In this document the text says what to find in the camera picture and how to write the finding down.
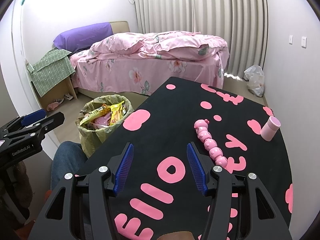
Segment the person's left hand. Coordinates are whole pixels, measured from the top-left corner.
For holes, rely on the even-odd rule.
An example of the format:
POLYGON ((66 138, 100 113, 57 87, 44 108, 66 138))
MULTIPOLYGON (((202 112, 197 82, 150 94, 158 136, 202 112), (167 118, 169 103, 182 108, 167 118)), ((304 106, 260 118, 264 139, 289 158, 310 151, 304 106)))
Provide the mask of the person's left hand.
POLYGON ((30 216, 33 191, 25 163, 1 170, 1 220, 11 229, 24 226, 30 216))

